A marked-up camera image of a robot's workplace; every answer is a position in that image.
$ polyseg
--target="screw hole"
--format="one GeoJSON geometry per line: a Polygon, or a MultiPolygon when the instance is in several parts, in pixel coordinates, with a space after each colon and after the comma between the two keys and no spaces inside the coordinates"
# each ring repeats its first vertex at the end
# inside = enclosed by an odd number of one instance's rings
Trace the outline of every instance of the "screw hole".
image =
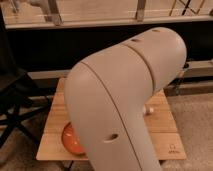
{"type": "Polygon", "coordinates": [[[104,139],[104,143],[111,143],[118,138],[118,134],[110,134],[104,139]]]}
{"type": "Polygon", "coordinates": [[[131,39],[131,41],[133,41],[133,42],[140,42],[139,39],[131,39]]]}
{"type": "Polygon", "coordinates": [[[157,30],[157,29],[153,29],[152,31],[153,32],[158,32],[158,33],[160,32],[160,30],[157,30]]]}

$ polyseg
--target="black chair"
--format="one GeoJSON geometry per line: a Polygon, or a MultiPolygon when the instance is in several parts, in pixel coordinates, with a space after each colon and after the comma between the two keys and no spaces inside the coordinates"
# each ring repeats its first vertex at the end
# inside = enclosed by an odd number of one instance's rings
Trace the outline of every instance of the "black chair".
{"type": "Polygon", "coordinates": [[[29,98],[31,92],[41,94],[37,85],[27,75],[27,72],[19,68],[13,59],[2,10],[0,9],[0,117],[2,115],[5,116],[5,119],[0,120],[0,125],[6,126],[0,137],[0,148],[14,128],[18,128],[36,144],[39,143],[39,140],[23,126],[22,121],[48,110],[50,102],[45,96],[46,102],[44,105],[21,114],[20,109],[22,107],[29,108],[34,103],[29,98]]]}

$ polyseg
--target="wooden table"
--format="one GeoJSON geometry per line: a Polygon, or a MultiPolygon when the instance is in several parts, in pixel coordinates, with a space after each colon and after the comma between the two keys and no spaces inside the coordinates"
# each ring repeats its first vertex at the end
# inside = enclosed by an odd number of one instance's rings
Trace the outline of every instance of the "wooden table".
{"type": "MultiPolygon", "coordinates": [[[[70,121],[64,104],[64,82],[65,78],[59,80],[37,153],[37,160],[88,160],[86,156],[76,156],[69,153],[61,142],[63,128],[70,121]]],[[[153,114],[145,116],[145,122],[150,132],[158,159],[186,159],[180,135],[164,92],[160,91],[153,96],[148,101],[147,105],[155,109],[153,114]]]]}

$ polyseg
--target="orange ball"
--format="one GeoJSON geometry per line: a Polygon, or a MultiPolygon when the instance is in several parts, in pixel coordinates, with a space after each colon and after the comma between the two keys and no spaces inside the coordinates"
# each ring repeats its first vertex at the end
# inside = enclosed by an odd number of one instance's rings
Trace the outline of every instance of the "orange ball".
{"type": "Polygon", "coordinates": [[[71,123],[68,123],[62,133],[62,143],[71,153],[76,155],[85,154],[84,148],[80,144],[78,136],[75,134],[71,123]]]}

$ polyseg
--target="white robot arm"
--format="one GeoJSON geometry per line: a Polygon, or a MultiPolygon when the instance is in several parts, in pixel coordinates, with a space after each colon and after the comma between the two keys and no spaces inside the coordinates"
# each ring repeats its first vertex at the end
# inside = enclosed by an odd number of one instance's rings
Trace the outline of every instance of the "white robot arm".
{"type": "Polygon", "coordinates": [[[181,37],[154,28],[80,61],[65,102],[97,171],[159,171],[143,119],[145,102],[174,79],[186,60],[181,37]]]}

